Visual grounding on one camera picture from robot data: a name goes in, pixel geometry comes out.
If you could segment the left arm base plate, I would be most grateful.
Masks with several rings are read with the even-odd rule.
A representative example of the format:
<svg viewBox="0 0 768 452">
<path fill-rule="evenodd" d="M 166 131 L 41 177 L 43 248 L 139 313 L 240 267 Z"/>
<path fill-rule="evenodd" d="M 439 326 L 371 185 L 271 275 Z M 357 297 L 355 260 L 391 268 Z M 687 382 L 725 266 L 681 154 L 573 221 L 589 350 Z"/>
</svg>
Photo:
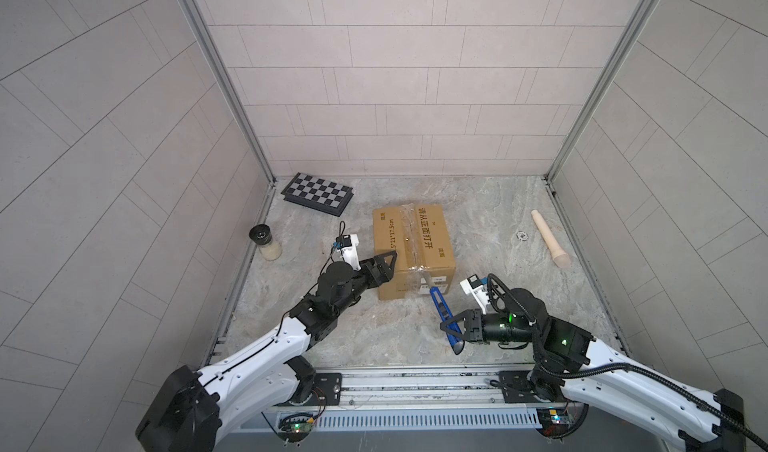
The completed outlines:
<svg viewBox="0 0 768 452">
<path fill-rule="evenodd" d="M 338 406 L 343 375 L 316 373 L 299 379 L 294 394 L 287 401 L 291 406 Z"/>
</svg>

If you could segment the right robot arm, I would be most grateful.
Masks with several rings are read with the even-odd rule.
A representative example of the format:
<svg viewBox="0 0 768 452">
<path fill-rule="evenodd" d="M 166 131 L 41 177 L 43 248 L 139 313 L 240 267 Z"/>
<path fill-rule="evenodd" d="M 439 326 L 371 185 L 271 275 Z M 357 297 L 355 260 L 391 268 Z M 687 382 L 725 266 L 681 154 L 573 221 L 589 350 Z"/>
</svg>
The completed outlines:
<svg viewBox="0 0 768 452">
<path fill-rule="evenodd" d="M 451 313 L 438 288 L 430 296 L 455 353 L 467 343 L 530 348 L 523 379 L 494 381 L 542 402 L 580 403 L 630 422 L 684 451 L 743 451 L 758 440 L 744 422 L 741 397 L 699 390 L 616 351 L 590 332 L 550 315 L 526 289 L 481 284 L 481 307 Z"/>
</svg>

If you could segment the blue utility knife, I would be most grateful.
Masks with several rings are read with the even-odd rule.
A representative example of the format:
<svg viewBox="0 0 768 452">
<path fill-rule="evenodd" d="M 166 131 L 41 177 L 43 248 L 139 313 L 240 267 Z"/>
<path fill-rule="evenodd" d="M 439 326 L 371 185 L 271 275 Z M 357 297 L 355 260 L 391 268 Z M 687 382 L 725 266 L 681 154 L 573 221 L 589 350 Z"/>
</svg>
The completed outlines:
<svg viewBox="0 0 768 452">
<path fill-rule="evenodd" d="M 460 355 L 463 352 L 464 346 L 465 346 L 465 343 L 463 340 L 463 333 L 461 332 L 461 329 L 459 328 L 456 320 L 454 319 L 454 316 L 450 311 L 450 308 L 445 302 L 440 289 L 436 286 L 431 286 L 430 296 L 436 307 L 438 315 L 441 319 L 440 329 L 446 334 L 446 337 L 449 341 L 450 347 L 454 352 L 454 354 Z"/>
</svg>

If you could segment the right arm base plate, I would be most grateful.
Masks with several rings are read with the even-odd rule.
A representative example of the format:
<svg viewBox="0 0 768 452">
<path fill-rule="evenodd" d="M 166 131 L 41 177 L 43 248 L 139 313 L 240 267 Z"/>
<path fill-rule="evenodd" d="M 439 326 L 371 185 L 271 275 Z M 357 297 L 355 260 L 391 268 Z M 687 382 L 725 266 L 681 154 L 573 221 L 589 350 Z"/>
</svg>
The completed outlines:
<svg viewBox="0 0 768 452">
<path fill-rule="evenodd" d="M 565 402 L 561 392 L 537 387 L 528 375 L 528 371 L 500 371 L 489 385 L 501 391 L 505 404 Z"/>
</svg>

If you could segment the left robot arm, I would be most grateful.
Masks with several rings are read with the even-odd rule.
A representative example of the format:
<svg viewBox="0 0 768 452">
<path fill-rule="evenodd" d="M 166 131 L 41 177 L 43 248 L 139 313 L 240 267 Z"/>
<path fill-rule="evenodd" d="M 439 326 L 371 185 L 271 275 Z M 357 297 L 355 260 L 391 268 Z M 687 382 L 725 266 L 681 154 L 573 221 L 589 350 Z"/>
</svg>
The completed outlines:
<svg viewBox="0 0 768 452">
<path fill-rule="evenodd" d="M 211 451 L 227 434 L 267 408 L 303 403 L 315 368 L 304 353 L 324 340 L 361 295 L 393 279 L 389 251 L 354 269 L 333 262 L 278 326 L 217 363 L 172 372 L 139 422 L 135 436 L 146 451 Z"/>
</svg>

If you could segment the brown cardboard express box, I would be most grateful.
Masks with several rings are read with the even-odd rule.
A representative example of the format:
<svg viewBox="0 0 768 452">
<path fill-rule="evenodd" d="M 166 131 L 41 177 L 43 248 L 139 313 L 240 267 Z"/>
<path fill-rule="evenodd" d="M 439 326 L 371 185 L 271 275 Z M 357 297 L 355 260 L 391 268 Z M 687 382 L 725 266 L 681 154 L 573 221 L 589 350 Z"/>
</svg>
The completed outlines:
<svg viewBox="0 0 768 452">
<path fill-rule="evenodd" d="M 379 208 L 372 218 L 374 252 L 397 253 L 393 278 L 378 289 L 381 301 L 427 295 L 432 286 L 448 291 L 456 259 L 442 206 Z"/>
</svg>

